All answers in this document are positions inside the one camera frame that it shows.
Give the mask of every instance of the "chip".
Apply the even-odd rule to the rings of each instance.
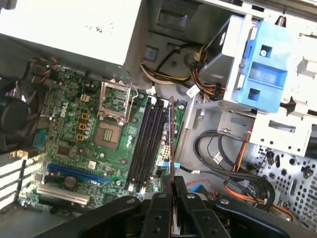
[[[117,149],[119,147],[121,133],[122,127],[116,124],[100,122],[95,136],[95,143],[100,146]]]
[[[104,204],[105,203],[109,203],[109,202],[112,202],[114,201],[115,199],[117,198],[116,195],[113,195],[111,193],[105,193],[105,196],[104,196]]]
[[[57,149],[57,153],[59,155],[69,156],[70,148],[59,145]]]

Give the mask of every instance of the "capacitor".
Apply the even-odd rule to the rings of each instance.
[[[71,127],[72,125],[73,125],[73,123],[71,121],[65,123],[66,127]]]
[[[73,176],[67,176],[64,179],[64,184],[68,188],[74,188],[76,186],[76,183],[77,183],[76,178]]]

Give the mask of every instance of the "white sticker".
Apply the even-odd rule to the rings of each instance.
[[[147,94],[152,95],[152,96],[154,96],[154,94],[157,93],[154,86],[147,89],[146,92],[147,92]]]
[[[223,157],[221,156],[220,152],[218,152],[218,153],[213,157],[213,160],[214,160],[217,164],[219,164],[222,159],[223,159]]]
[[[96,168],[96,162],[95,161],[89,161],[88,168],[91,170],[94,170]]]
[[[193,87],[191,87],[186,94],[190,97],[193,98],[196,94],[198,94],[200,91],[199,87],[195,84]]]

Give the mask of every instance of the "cpu cooler fan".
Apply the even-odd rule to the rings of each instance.
[[[0,79],[0,154],[29,146],[37,130],[44,97],[41,84]]]

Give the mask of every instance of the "yellow wire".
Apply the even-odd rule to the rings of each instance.
[[[157,72],[153,72],[153,73],[156,75],[159,75],[161,77],[164,77],[164,78],[171,78],[171,79],[175,79],[175,80],[179,80],[179,81],[183,81],[183,80],[186,80],[188,78],[188,77],[173,77],[173,76],[169,76],[169,75],[165,75],[165,74],[157,73]]]

